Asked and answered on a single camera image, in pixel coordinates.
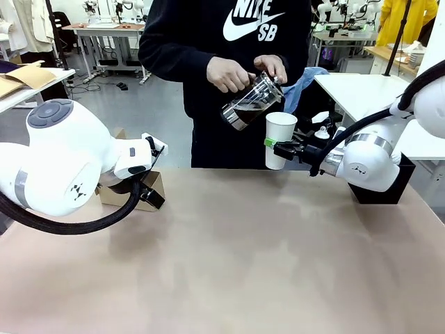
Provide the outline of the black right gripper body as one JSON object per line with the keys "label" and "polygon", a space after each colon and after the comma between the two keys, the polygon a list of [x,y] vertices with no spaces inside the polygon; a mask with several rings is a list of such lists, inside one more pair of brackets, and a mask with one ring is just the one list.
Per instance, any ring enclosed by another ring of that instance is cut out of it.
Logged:
{"label": "black right gripper body", "polygon": [[320,166],[322,159],[322,149],[313,145],[300,145],[297,149],[297,156],[300,163],[310,165],[312,167]]}

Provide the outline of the person's right hand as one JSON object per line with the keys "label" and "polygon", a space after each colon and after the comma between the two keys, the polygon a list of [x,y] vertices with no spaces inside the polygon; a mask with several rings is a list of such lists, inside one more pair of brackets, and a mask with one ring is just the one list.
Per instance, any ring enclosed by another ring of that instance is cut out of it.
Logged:
{"label": "person's right hand", "polygon": [[207,80],[222,93],[237,93],[247,88],[256,75],[244,70],[239,63],[214,56],[207,65]]}

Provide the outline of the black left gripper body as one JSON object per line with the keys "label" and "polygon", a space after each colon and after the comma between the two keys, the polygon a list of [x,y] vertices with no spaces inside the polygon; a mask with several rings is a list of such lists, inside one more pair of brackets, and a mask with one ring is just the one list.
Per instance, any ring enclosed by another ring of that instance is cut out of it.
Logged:
{"label": "black left gripper body", "polygon": [[[142,195],[136,205],[138,210],[159,210],[165,202],[165,191],[161,176],[145,176],[141,182]],[[123,206],[129,199],[133,182],[123,180],[119,184],[105,188],[105,203]]]}

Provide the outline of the person's left hand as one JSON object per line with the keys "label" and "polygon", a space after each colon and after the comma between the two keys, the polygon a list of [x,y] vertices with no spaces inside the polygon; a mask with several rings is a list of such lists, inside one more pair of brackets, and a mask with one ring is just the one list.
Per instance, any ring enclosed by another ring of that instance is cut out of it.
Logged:
{"label": "person's left hand", "polygon": [[277,78],[279,84],[287,83],[286,68],[282,59],[276,55],[262,55],[254,59],[254,66],[261,71],[265,71],[272,78]]}

